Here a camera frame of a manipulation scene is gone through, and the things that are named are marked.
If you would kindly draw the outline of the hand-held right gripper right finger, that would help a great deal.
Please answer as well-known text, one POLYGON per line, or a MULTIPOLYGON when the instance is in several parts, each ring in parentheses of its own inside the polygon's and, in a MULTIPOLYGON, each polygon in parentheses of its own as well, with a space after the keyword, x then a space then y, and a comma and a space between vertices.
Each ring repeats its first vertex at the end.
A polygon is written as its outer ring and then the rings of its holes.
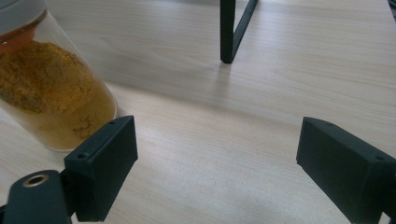
POLYGON ((303 118, 297 163, 352 224, 396 224, 396 159, 321 119, 303 118))

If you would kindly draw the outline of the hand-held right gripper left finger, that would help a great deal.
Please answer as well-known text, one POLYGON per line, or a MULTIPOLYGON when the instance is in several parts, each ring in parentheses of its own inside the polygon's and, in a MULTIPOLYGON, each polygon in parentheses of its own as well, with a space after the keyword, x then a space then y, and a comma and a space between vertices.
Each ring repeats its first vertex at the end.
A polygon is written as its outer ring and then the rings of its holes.
POLYGON ((105 220, 137 160, 134 117, 106 123, 64 158, 68 213, 80 222, 105 220))

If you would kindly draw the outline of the white-lidded jar of orange powder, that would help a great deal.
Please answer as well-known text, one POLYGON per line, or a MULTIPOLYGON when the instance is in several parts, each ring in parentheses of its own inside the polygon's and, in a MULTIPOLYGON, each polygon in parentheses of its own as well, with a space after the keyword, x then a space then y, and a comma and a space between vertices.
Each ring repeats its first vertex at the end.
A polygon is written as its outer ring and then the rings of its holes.
POLYGON ((53 150, 74 149, 118 112, 45 0, 0 0, 0 107, 53 150))

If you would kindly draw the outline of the black metal shelf rack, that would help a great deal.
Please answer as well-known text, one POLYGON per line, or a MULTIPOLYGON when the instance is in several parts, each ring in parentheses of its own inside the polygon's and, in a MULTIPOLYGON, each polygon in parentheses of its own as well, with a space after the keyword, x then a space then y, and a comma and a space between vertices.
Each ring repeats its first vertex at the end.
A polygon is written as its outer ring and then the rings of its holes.
POLYGON ((232 63, 259 0, 248 0, 243 15, 235 23, 236 0, 219 0, 220 60, 232 63))

